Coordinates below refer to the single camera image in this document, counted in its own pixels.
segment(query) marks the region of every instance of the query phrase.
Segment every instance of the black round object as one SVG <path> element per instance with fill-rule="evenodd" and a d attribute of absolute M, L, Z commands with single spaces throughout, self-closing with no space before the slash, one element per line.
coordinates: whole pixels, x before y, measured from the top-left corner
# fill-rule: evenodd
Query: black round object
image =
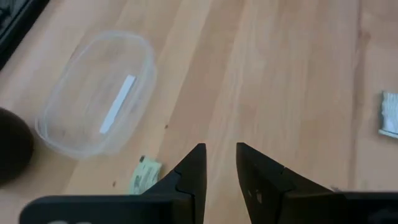
<path fill-rule="evenodd" d="M 14 113 L 0 108 L 0 184 L 17 177 L 33 154 L 33 135 Z"/>

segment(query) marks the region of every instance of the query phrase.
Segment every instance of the white label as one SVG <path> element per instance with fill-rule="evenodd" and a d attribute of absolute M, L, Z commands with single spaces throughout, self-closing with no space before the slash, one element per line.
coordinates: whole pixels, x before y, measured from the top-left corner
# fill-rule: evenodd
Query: white label
<path fill-rule="evenodd" d="M 110 127 L 112 126 L 114 119 L 116 115 L 118 114 L 120 107 L 122 107 L 122 104 L 124 100 L 127 97 L 127 94 L 130 91 L 130 88 L 132 87 L 132 84 L 136 81 L 136 78 L 132 75 L 128 75 L 122 85 L 122 87 L 119 90 L 119 93 L 117 97 L 114 99 L 111 109 L 109 109 L 108 114 L 106 115 L 104 122 L 101 125 L 101 128 L 99 129 L 99 132 L 101 134 L 105 134 L 109 131 Z"/>

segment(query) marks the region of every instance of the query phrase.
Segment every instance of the clear plastic container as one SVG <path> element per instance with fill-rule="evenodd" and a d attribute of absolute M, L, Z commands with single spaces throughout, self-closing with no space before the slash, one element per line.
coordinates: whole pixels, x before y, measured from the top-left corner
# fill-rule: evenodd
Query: clear plastic container
<path fill-rule="evenodd" d="M 128 32 L 104 32 L 69 61 L 36 131 L 50 148 L 73 158 L 118 152 L 155 83 L 151 46 Z"/>

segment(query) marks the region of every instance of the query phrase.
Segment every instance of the wooden table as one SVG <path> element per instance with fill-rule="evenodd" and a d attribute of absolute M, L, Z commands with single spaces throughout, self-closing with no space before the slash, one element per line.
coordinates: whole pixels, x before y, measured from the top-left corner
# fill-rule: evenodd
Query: wooden table
<path fill-rule="evenodd" d="M 52 0 L 0 74 L 0 106 L 32 127 L 80 42 L 129 30 L 155 49 L 157 86 L 114 156 L 74 161 L 37 139 L 30 169 L 0 189 L 16 223 L 51 194 L 124 194 L 145 154 L 164 174 L 208 148 L 206 223 L 249 223 L 235 144 L 325 187 L 397 190 L 398 140 L 380 136 L 383 90 L 398 92 L 395 0 Z"/>

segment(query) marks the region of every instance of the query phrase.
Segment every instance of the keyboard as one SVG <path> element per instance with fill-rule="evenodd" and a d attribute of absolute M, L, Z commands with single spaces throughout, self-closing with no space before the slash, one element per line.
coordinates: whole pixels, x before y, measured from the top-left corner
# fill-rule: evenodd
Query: keyboard
<path fill-rule="evenodd" d="M 0 69 L 49 0 L 0 0 Z"/>

